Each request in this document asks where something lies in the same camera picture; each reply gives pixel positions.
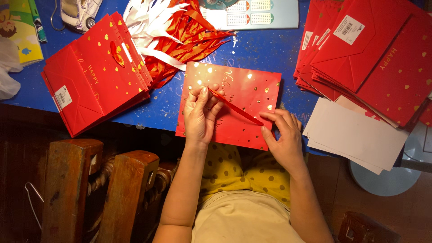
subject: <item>woman's left hand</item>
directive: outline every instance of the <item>woman's left hand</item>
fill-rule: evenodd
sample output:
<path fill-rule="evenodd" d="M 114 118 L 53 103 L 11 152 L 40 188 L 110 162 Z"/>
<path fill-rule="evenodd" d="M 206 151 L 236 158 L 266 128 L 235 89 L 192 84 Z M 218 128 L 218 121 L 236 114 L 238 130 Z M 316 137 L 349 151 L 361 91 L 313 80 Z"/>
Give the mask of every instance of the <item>woman's left hand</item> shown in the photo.
<path fill-rule="evenodd" d="M 210 88 L 217 91 L 219 84 L 213 84 Z M 222 107 L 223 102 L 213 96 L 207 87 L 189 92 L 183 109 L 186 144 L 207 148 L 213 136 L 216 115 Z"/>

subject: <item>multiplication table chart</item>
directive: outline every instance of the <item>multiplication table chart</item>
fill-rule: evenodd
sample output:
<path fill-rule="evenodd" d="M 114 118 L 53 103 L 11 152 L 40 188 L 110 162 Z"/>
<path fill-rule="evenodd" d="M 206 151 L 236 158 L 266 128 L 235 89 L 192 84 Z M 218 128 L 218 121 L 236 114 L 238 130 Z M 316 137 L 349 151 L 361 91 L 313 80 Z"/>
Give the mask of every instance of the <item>multiplication table chart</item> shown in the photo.
<path fill-rule="evenodd" d="M 239 0 L 226 10 L 201 7 L 216 29 L 288 29 L 299 26 L 298 0 Z"/>

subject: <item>forearm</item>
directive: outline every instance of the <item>forearm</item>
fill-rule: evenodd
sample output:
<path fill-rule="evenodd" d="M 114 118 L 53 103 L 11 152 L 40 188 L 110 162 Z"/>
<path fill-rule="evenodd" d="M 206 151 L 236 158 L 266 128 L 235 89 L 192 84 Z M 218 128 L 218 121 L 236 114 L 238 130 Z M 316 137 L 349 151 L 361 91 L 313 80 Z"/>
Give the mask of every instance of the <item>forearm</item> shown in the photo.
<path fill-rule="evenodd" d="M 165 199 L 161 225 L 192 228 L 206 154 L 206 146 L 186 143 L 179 168 Z"/>
<path fill-rule="evenodd" d="M 333 242 L 306 165 L 290 179 L 291 225 L 306 243 Z"/>

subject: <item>green marker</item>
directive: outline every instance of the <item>green marker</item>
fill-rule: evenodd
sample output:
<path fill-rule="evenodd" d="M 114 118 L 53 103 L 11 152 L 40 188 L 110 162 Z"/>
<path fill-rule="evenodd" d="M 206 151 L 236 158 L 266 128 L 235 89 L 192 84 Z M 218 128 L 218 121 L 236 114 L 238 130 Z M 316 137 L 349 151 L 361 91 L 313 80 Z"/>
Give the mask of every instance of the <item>green marker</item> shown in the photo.
<path fill-rule="evenodd" d="M 45 35 L 44 28 L 42 27 L 41 19 L 39 18 L 39 11 L 36 8 L 35 0 L 29 0 L 30 10 L 32 11 L 33 16 L 33 25 L 35 26 L 36 33 L 38 34 L 38 40 L 45 44 L 48 42 L 47 36 Z"/>

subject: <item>blue tabletop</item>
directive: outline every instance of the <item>blue tabletop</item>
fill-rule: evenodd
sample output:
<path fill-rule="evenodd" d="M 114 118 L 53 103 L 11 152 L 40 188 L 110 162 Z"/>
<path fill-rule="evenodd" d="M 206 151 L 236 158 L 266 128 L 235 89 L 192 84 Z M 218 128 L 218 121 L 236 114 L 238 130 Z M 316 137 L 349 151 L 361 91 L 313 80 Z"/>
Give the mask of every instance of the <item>blue tabletop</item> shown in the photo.
<path fill-rule="evenodd" d="M 118 11 L 123 14 L 127 3 L 128 0 L 103 0 L 96 21 L 107 13 Z M 55 31 L 51 27 L 50 16 L 54 10 L 54 0 L 36 0 L 36 5 L 48 39 L 47 44 L 41 45 L 46 59 L 79 38 L 81 34 L 68 28 Z M 298 119 L 306 124 L 318 96 L 300 91 L 295 85 L 292 74 L 297 61 L 308 5 L 308 0 L 299 1 L 298 29 L 240 31 L 237 33 L 238 42 L 235 46 L 233 37 L 230 37 L 231 42 L 223 44 L 202 62 L 282 73 L 280 105 L 296 114 Z M 53 23 L 57 28 L 62 26 L 59 8 L 54 15 Z M 40 61 L 25 67 L 20 73 L 10 74 L 21 83 L 21 90 L 13 98 L 1 102 L 58 112 L 40 75 L 44 66 L 45 61 Z M 123 112 L 112 121 L 175 131 L 183 80 L 184 72 L 180 71 L 161 89 L 152 90 L 150 100 Z"/>

